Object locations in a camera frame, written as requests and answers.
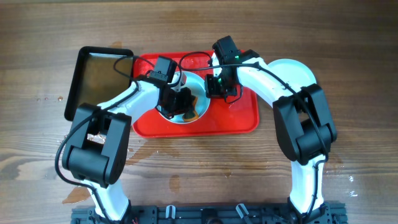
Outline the orange sponge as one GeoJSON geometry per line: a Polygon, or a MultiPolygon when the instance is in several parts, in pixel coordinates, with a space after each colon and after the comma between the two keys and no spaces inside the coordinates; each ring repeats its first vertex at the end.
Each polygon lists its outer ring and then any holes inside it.
{"type": "Polygon", "coordinates": [[[182,116],[185,123],[195,121],[199,118],[199,115],[195,109],[198,98],[195,96],[192,102],[192,107],[182,116]]]}

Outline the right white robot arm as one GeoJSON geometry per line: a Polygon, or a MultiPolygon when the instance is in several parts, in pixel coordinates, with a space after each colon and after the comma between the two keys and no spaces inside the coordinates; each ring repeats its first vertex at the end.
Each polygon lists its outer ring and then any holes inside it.
{"type": "Polygon", "coordinates": [[[337,131],[328,102],[313,72],[302,62],[278,59],[271,63],[258,55],[237,55],[209,62],[216,86],[227,78],[259,95],[272,106],[277,142],[291,161],[292,190],[288,204],[296,222],[309,223],[324,214],[323,167],[337,131]]]}

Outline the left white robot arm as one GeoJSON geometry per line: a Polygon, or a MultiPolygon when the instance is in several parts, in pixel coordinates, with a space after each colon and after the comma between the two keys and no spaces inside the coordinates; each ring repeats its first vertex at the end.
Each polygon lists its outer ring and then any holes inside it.
{"type": "Polygon", "coordinates": [[[192,80],[158,86],[133,81],[113,99],[98,105],[83,103],[78,107],[72,128],[55,157],[55,169],[69,170],[74,180],[65,182],[89,190],[95,212],[93,223],[132,223],[133,211],[119,177],[126,163],[131,124],[159,104],[165,90],[198,98],[203,85],[192,80]]]}

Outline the white plate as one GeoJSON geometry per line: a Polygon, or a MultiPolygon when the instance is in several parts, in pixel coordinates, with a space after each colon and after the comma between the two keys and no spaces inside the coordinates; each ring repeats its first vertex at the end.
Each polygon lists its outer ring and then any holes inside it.
{"type": "Polygon", "coordinates": [[[270,71],[282,79],[295,92],[302,87],[316,84],[313,72],[302,62],[293,59],[278,59],[268,64],[270,71]]]}
{"type": "MultiPolygon", "coordinates": [[[[189,88],[192,92],[192,95],[198,98],[195,109],[199,115],[199,119],[206,113],[210,105],[210,99],[206,97],[204,80],[202,79],[202,77],[192,72],[180,73],[179,71],[177,71],[174,74],[172,82],[168,83],[168,85],[170,85],[169,88],[175,91],[180,91],[182,88],[185,87],[189,88]]],[[[166,119],[166,120],[175,124],[188,124],[183,121],[181,114],[174,116],[172,119],[166,119]]]]}

